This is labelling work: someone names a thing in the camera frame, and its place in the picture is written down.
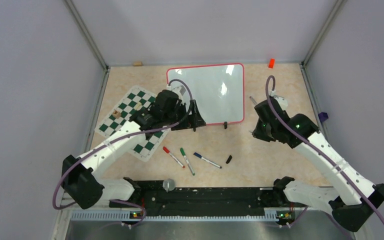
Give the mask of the pink framed whiteboard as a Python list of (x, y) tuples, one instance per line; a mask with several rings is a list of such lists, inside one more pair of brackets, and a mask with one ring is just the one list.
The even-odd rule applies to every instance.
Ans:
[(166, 72), (166, 81), (173, 79), (189, 87), (207, 125), (244, 120), (245, 67), (242, 63), (172, 67)]

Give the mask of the black marker cap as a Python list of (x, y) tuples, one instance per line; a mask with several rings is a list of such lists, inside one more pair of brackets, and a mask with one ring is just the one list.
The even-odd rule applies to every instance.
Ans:
[(233, 156), (229, 155), (225, 163), (229, 164), (231, 162), (232, 158), (233, 158)]

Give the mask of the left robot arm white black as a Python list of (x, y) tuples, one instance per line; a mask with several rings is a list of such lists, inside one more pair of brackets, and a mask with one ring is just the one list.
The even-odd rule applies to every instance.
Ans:
[(122, 155), (164, 130), (187, 130), (204, 127), (195, 99), (183, 101), (179, 91), (162, 90), (148, 107), (134, 110), (124, 125), (94, 149), (78, 157), (69, 155), (62, 162), (59, 185), (81, 209), (99, 201), (122, 200), (134, 207), (140, 193), (132, 180), (102, 180), (103, 173)]

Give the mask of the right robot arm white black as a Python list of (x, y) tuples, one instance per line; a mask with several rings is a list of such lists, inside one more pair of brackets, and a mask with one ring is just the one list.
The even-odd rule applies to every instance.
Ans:
[(286, 105), (281, 97), (255, 103), (258, 121), (252, 136), (287, 144), (307, 158), (331, 187), (313, 186), (285, 176), (274, 182), (274, 202), (279, 206), (290, 202), (307, 205), (332, 216), (344, 229), (358, 232), (384, 202), (384, 183), (375, 184), (359, 174), (309, 117), (301, 113), (289, 117)]

